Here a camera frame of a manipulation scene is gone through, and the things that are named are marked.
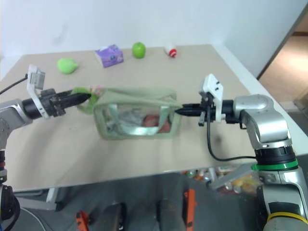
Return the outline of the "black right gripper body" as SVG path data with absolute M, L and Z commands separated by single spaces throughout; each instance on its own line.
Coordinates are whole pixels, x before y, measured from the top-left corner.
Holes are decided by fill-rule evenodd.
M 214 106 L 214 97 L 211 93 L 206 93 L 202 97 L 200 110 L 199 126 L 204 126 L 205 123 L 211 123 L 216 120 L 216 107 Z

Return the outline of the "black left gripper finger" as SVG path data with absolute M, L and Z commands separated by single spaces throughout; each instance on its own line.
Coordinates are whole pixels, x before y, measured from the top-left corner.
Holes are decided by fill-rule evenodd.
M 60 98 L 58 102 L 61 106 L 76 106 L 84 103 L 86 100 L 87 98 Z
M 80 100 L 87 100 L 91 97 L 89 93 L 76 93 L 72 90 L 62 91 L 57 93 L 57 96 L 64 100 L 64 99 L 80 99 Z

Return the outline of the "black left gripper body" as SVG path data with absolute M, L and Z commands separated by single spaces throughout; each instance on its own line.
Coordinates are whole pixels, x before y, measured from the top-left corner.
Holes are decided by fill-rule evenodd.
M 48 116 L 58 117 L 65 115 L 66 111 L 62 106 L 62 99 L 67 92 L 56 93 L 54 89 L 42 90 L 39 100 Z

